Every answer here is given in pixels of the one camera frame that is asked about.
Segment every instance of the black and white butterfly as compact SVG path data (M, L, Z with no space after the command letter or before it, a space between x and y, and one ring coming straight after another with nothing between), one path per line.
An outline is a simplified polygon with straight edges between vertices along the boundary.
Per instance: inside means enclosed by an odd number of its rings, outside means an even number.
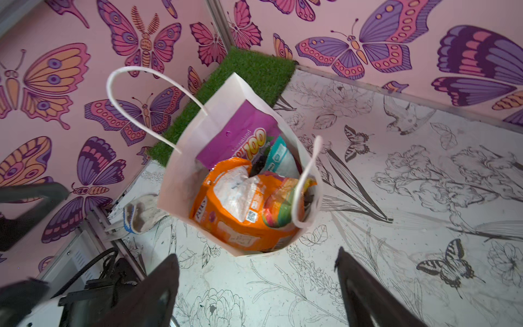
M478 278L474 275L471 265L463 259L465 251L460 239L450 241L442 260L425 260L418 263L416 269L433 276L439 275L445 284L458 290L461 287L461 277Z
M345 135L349 139L349 147L345 151L345 162L354 159L356 154L365 154L370 152L369 147L365 144L369 140L369 136L364 133L356 133L356 131L345 125Z

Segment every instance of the white paper bag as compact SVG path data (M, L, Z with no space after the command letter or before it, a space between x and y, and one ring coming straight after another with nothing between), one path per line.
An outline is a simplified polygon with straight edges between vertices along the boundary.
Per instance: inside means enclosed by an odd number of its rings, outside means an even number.
M172 83L188 95L201 108L196 117L191 121L189 126L187 126L176 145L133 119L121 108L112 95L112 81L118 74L139 70L155 74ZM309 152L301 144L300 140L296 137L283 118L258 95L256 95L251 87L236 73L233 73L225 81L220 89L216 91L209 101L206 102L205 106L194 98L190 92L185 90L181 85L171 80L169 77L150 68L139 66L122 67L112 72L109 79L107 79L107 94L111 103L120 113L122 113L122 115L139 128L167 143L174 149L164 174L164 180L162 182L162 188L160 189L158 199L158 208L163 209L173 217L192 225L209 240L226 249L234 256L258 254L260 252L236 249L222 242L190 219L189 214L196 194L198 193L203 180L209 173L209 171L198 160L196 160L196 156L225 127L242 103L245 100L248 100L254 107L256 107L256 109L274 117L278 123L278 128L281 131L280 136L285 140L289 151L296 159L298 159L303 167L303 173L296 186L296 191L294 192L293 203L296 204L298 202L298 199L301 196L301 189L303 188L303 184L308 175L314 177L317 182L317 185L314 187L312 206L308 213L306 213L303 221L297 219L298 206L292 206L292 222L300 228L300 231L292 238L291 242L294 242L299 238L312 225L313 220L320 209L320 203L323 197L323 181L315 165L317 155L322 147L322 139L321 137L316 137L311 158Z

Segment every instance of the black and white floral floor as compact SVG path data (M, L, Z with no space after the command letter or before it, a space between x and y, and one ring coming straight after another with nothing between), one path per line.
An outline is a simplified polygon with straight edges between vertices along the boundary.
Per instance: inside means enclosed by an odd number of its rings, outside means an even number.
M178 255L181 326L347 326L340 246L428 326L523 325L523 135L302 71L275 110L326 142L299 241L235 258L171 218L124 239L148 273ZM150 163L119 206L162 178Z

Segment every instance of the pink butterfly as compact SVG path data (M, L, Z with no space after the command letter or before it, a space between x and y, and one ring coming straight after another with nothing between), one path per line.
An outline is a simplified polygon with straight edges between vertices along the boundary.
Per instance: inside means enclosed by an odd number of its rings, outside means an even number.
M200 44L198 57L201 63L207 65L207 67L214 61L219 64L222 63L223 58L227 55L227 51L216 30L212 34L207 26L200 22L189 26L191 27L191 34L195 37L196 42Z
M85 63L90 58L87 46L71 43L44 54L27 69L24 87L20 87L18 69L22 66L25 53L22 50L22 58L14 70L8 70L0 63L7 77L4 85L0 86L0 119L10 111L20 109L31 119L57 120L64 129L71 128L60 116L69 112L69 106L73 104L66 94L76 90L77 84L84 80L87 72Z
M306 0L260 0L263 2L271 2L279 11L288 15L296 7L296 14L303 20L313 21L316 19L316 14ZM314 5L319 6L320 0L309 0Z
M138 35L131 23L124 15L107 0L97 0L100 17L111 29L112 48L119 55L125 55L126 66L151 66L152 69L163 73L165 66L163 62L173 59L173 46L180 38L181 25L174 23L161 30L154 42L151 43L151 35L160 26L158 14L154 14L153 20L145 30L145 25L138 13L136 6L131 9L131 17L138 31L142 32L142 39L138 42ZM131 76L137 77L140 71L129 72Z
M249 5L245 0L238 1L234 4L234 21L229 28L234 39L234 44L240 49L249 50L251 46L259 46L262 39L262 33L258 26L251 22L251 13Z

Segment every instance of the green turf mat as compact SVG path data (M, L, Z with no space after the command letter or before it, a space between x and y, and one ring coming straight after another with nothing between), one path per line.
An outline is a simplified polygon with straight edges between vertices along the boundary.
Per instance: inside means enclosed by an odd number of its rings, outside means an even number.
M232 73L243 78L254 92L272 107L294 73L294 62L258 52L232 48L218 69L202 85L196 98L205 104ZM198 105L193 101L189 102L173 125L163 134L164 137L176 143L199 110ZM151 158L158 160L162 166L166 166L172 151L173 149L169 145L159 142L149 149L148 154Z

